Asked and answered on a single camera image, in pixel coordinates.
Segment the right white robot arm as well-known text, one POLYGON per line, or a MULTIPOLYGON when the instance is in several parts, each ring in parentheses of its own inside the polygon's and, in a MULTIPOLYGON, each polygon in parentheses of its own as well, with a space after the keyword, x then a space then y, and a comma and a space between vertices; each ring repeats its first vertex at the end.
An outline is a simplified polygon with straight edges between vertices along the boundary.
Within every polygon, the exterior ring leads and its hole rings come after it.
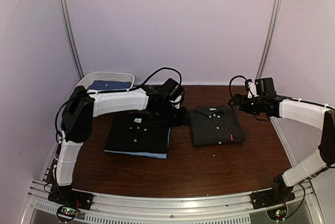
POLYGON ((236 75, 230 79, 228 91, 228 104, 232 108, 238 108, 255 118, 264 115, 266 119, 292 121, 321 133, 316 150, 275 179, 275 187, 268 194, 272 203, 279 204, 286 198, 288 188, 334 168, 333 106, 279 95, 271 77, 252 80, 236 75))

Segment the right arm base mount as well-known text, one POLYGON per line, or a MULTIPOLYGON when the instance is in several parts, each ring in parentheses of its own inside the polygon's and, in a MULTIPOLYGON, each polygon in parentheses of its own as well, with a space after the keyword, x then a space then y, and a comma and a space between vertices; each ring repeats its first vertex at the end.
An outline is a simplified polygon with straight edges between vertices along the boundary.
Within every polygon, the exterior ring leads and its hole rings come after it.
POLYGON ((255 190, 250 195, 253 209, 265 208, 267 216, 273 221, 282 221, 288 216, 287 203, 295 199, 293 187, 288 187, 281 178, 275 178, 272 188, 255 190))

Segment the dark pinstriped long sleeve shirt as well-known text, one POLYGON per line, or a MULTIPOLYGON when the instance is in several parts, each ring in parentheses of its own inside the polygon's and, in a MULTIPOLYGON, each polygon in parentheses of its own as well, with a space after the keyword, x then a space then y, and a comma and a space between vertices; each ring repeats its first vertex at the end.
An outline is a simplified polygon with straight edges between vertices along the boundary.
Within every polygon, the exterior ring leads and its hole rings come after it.
POLYGON ((199 106, 190 110, 189 126, 195 147, 246 141, 236 112, 227 105, 199 106))

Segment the black shirt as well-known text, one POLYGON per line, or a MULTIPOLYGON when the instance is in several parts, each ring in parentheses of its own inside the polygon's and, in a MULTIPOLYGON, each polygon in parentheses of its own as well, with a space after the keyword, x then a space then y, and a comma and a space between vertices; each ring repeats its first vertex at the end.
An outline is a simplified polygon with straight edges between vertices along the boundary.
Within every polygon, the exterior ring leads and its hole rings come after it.
POLYGON ((166 159, 171 127, 162 117, 127 113, 114 116, 104 151, 166 159))

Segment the left aluminium frame post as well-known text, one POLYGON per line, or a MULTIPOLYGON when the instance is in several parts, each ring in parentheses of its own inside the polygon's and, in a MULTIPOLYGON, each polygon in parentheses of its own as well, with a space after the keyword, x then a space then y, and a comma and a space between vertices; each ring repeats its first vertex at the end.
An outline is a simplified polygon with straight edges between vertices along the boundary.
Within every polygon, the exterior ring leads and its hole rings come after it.
POLYGON ((74 35, 73 35, 73 29, 71 26, 71 20, 70 20, 70 14, 68 9, 68 4, 66 0, 59 0, 60 2, 60 9, 62 14, 62 19, 64 23, 64 29, 65 29, 65 35, 68 40, 70 53, 73 59, 74 67, 76 70, 76 73, 79 77, 79 79, 82 79, 84 77, 83 68, 79 59, 74 35))

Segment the aluminium front rail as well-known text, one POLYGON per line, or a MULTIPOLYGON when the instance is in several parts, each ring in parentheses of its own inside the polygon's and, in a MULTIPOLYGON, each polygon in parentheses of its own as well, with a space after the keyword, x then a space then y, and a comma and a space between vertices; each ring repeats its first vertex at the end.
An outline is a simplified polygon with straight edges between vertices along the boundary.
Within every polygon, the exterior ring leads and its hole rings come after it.
MULTIPOLYGON (((48 201, 46 183, 33 180, 25 199, 18 223, 63 223, 56 212, 60 206, 48 201)), ((92 193, 90 210, 81 209, 69 223, 325 223, 318 199, 310 183, 303 190, 295 186, 295 199, 287 202, 290 216, 283 221, 272 220, 270 212, 281 205, 255 209, 252 205, 253 192, 221 196, 150 198, 127 197, 92 193)))

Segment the blue patterned shirt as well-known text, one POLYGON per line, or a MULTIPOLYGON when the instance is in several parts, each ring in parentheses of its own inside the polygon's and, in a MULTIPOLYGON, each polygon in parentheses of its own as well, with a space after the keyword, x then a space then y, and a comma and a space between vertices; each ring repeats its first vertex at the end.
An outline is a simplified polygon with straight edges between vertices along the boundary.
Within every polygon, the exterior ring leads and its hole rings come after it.
POLYGON ((119 90, 131 88, 131 85, 131 82, 95 80, 88 89, 97 91, 119 90))

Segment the aluminium frame post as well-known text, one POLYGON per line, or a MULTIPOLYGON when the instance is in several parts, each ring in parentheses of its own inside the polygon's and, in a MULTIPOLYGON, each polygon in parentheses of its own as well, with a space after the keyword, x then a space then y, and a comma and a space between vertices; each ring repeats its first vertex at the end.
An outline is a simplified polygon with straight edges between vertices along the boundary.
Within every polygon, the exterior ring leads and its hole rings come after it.
POLYGON ((64 29, 65 29, 65 35, 68 40, 70 53, 73 59, 74 67, 76 70, 76 73, 79 77, 79 79, 82 79, 84 77, 83 68, 79 59, 74 35, 73 35, 73 29, 71 26, 71 20, 70 20, 70 14, 68 9, 68 4, 66 0, 59 0, 60 2, 60 9, 62 14, 62 19, 64 23, 64 29))
POLYGON ((265 38, 265 43, 264 43, 258 71, 256 73, 256 79, 261 78, 265 71, 266 62, 268 60, 271 45, 272 45, 273 38, 275 35, 275 28, 276 28, 277 21, 278 21, 280 11, 281 11, 281 5, 282 5, 282 0, 273 0, 272 11, 270 15, 270 22, 269 22, 269 26, 268 26, 268 30, 267 30, 267 34, 265 38))

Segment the right aluminium frame post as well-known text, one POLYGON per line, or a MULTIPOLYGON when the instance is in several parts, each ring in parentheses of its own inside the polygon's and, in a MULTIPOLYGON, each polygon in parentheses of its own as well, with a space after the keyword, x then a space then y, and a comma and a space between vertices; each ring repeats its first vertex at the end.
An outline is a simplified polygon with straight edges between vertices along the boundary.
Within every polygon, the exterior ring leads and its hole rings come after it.
POLYGON ((282 5, 282 0, 273 0, 272 11, 270 15, 270 22, 269 22, 269 26, 268 26, 268 30, 267 30, 267 34, 265 38, 265 43, 264 43, 258 71, 256 73, 256 79, 261 78, 265 71, 266 62, 268 60, 271 45, 272 45, 273 38, 275 35, 275 28, 276 28, 277 21, 278 21, 280 11, 281 11, 281 5, 282 5))

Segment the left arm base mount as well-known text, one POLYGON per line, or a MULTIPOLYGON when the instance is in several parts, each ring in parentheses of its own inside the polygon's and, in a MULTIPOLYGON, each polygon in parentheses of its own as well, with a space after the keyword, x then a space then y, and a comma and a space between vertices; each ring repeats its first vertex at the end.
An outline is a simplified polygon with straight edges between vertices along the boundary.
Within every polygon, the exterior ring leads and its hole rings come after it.
POLYGON ((51 183, 48 201, 57 203, 56 217, 61 223, 73 221, 81 210, 90 210, 93 202, 93 194, 79 192, 72 186, 59 186, 56 182, 51 183))

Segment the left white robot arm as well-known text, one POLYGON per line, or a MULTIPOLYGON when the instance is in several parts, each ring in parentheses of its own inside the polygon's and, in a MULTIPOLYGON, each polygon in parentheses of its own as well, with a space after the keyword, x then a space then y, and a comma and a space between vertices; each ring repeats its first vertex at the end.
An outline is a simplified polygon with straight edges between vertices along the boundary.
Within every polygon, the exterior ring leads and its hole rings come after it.
POLYGON ((148 111, 161 116, 171 126, 187 123, 187 110, 182 105, 184 87, 169 78, 160 86, 140 84, 129 89, 88 91, 77 86, 70 98, 58 109, 55 120, 56 140, 60 144, 59 157, 53 169, 58 186, 55 197, 64 205, 75 201, 72 184, 73 171, 79 150, 92 134, 93 118, 123 111, 148 111))

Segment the white plastic basin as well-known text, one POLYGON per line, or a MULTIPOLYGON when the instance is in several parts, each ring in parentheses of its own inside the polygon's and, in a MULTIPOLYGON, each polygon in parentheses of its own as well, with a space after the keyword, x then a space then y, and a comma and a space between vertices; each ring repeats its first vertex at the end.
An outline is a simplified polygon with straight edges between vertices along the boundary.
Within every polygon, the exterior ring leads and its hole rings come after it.
POLYGON ((84 86, 85 89, 95 80, 106 80, 106 81, 123 81, 131 82, 131 88, 133 87, 135 76, 130 73, 117 73, 117 72, 93 72, 84 76, 78 83, 77 86, 84 86))

